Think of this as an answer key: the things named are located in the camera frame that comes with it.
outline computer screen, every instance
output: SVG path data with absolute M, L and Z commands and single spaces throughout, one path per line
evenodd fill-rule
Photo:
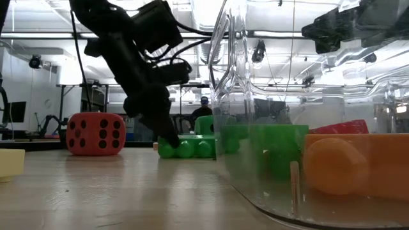
M 11 106 L 11 117 L 9 117 L 8 122 L 22 123 L 24 122 L 24 115 L 26 114 L 27 102 L 12 102 L 8 103 L 7 107 Z M 6 117 L 3 114 L 3 123 L 6 122 Z

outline yellow block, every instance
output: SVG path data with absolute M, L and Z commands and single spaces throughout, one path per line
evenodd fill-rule
M 23 149 L 0 149 L 0 182 L 23 173 L 25 154 Z

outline black dot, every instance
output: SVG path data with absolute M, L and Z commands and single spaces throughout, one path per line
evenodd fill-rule
M 72 148 L 72 147 L 74 147 L 74 143 L 75 143 L 75 142 L 74 142 L 74 139 L 71 139 L 71 140 L 70 140 L 70 142 L 69 142 L 68 144 L 69 144 L 69 145 L 70 145 L 70 147 Z
M 114 138 L 120 138 L 120 132 L 119 132 L 118 130 L 114 130 L 114 131 L 112 132 L 112 136 L 113 136 Z
M 103 119 L 100 122 L 100 126 L 101 126 L 101 128 L 106 128 L 108 126 L 108 121 L 106 119 Z
M 107 131 L 106 131 L 106 130 L 101 130 L 101 131 L 100 131 L 100 137 L 101 137 L 102 139 L 105 139 L 105 138 L 107 137 Z
M 87 127 L 87 122 L 86 121 L 81 121 L 81 127 L 86 128 Z
M 121 126 L 121 123 L 119 121 L 114 122 L 114 128 L 119 129 Z
M 120 142 L 119 142 L 118 140 L 114 140 L 114 141 L 112 142 L 112 146 L 113 146 L 114 148 L 118 148 L 118 147 L 120 146 Z
M 79 138 L 81 136 L 81 130 L 76 130 L 75 131 L 75 137 Z
M 81 139 L 79 142 L 79 146 L 84 147 L 85 146 L 85 139 Z
M 100 141 L 99 147 L 100 148 L 106 148 L 107 147 L 107 142 L 106 141 Z

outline ceiling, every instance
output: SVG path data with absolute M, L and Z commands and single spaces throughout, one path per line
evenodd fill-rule
M 149 1 L 112 0 L 110 2 L 129 10 L 128 13 L 131 15 L 135 14 L 135 9 Z M 222 1 L 168 0 L 168 2 L 175 18 L 182 24 L 212 30 Z M 338 6 L 344 7 L 354 2 L 359 0 L 283 0 L 282 6 L 279 6 L 278 0 L 247 0 L 246 29 L 262 31 L 262 33 L 265 31 L 278 34 L 291 31 L 299 33 L 302 27 L 313 23 L 315 18 Z M 3 32 L 71 33 L 69 10 L 68 0 L 12 0 Z M 76 26 L 80 33 L 90 32 L 80 23 Z M 77 60 L 73 40 L 3 39 L 3 41 L 8 42 L 15 52 L 22 55 L 30 55 L 34 50 L 41 52 L 39 49 L 44 49 L 41 55 L 46 61 L 63 68 L 67 62 Z M 378 57 L 376 63 L 367 64 L 349 59 L 338 67 L 324 68 L 323 66 L 330 65 L 335 58 L 340 59 L 346 54 L 361 53 L 363 49 L 360 48 L 360 42 L 345 42 L 337 52 L 317 54 L 314 42 L 311 40 L 264 38 L 264 41 L 267 55 L 258 68 L 250 69 L 251 80 L 255 84 L 301 84 L 309 75 L 315 76 L 316 84 L 365 84 L 368 79 L 376 80 L 382 76 L 382 73 L 401 68 L 404 65 L 403 60 L 406 60 L 409 55 L 406 53 L 407 42 L 396 41 L 370 50 Z M 170 55 L 192 42 L 195 40 L 186 39 Z M 257 38 L 247 40 L 249 54 L 252 54 L 257 42 Z M 84 50 L 86 40 L 80 40 L 79 45 L 80 50 Z M 200 58 L 204 47 L 190 49 L 180 56 L 194 68 L 190 75 L 191 83 L 208 83 L 207 67 Z M 159 50 L 153 55 L 159 55 L 162 51 Z M 81 54 L 81 58 L 88 78 L 115 84 L 114 76 L 102 58 L 93 58 L 84 54 Z M 227 49 L 225 49 L 217 68 L 223 69 L 227 63 Z M 222 72 L 217 73 L 217 77 L 221 78 L 222 74 Z

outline red toy block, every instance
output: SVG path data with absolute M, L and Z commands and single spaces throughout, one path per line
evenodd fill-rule
M 126 132 L 125 122 L 117 114 L 77 113 L 68 122 L 66 145 L 76 156 L 117 155 L 125 144 Z
M 310 134 L 368 134 L 368 127 L 365 120 L 359 119 L 335 125 L 315 128 L 309 131 Z

